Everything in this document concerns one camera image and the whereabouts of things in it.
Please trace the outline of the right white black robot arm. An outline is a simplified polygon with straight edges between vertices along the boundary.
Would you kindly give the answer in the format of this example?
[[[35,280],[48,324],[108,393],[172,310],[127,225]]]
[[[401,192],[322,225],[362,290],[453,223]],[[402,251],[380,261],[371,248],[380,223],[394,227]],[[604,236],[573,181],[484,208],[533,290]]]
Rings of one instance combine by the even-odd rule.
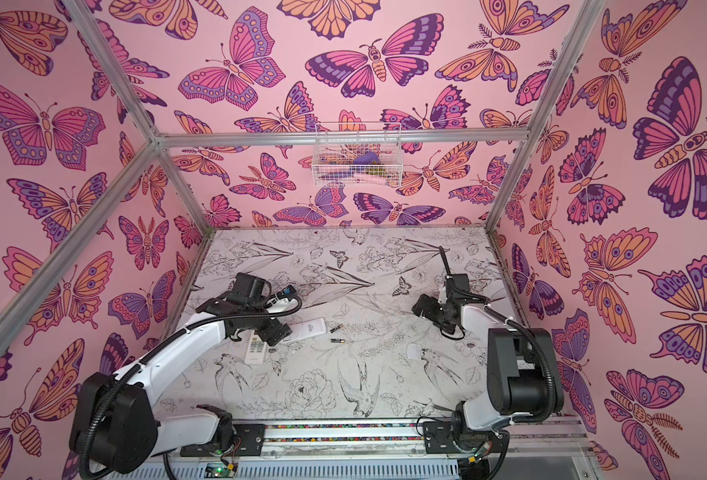
[[[491,448],[509,426],[539,424],[561,412],[565,394],[553,340],[541,328],[527,328],[469,290],[465,274],[445,276],[445,300],[421,295],[411,308],[445,337],[459,341],[459,329],[487,341],[485,392],[459,402],[451,416],[457,447]]]

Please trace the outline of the white remote with display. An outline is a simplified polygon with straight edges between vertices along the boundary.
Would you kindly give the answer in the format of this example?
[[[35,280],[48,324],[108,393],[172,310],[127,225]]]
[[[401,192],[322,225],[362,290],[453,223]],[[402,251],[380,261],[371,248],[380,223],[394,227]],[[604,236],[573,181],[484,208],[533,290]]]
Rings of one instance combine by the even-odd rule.
[[[283,343],[303,341],[309,338],[328,333],[327,322],[324,318],[306,320],[290,326],[291,333],[282,340]]]

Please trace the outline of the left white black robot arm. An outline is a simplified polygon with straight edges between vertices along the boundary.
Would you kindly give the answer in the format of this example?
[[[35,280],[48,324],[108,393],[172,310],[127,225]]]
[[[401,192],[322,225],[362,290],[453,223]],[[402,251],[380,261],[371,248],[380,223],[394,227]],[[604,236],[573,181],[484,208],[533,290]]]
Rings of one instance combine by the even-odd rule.
[[[237,430],[227,410],[196,406],[194,413],[160,419],[165,391],[205,353],[254,332],[269,346],[288,338],[284,317],[304,305],[294,286],[272,292],[269,281],[240,273],[232,289],[197,307],[191,319],[140,359],[110,373],[95,373],[81,388],[69,440],[79,476],[129,474],[149,458],[200,446],[209,453],[235,450]]]

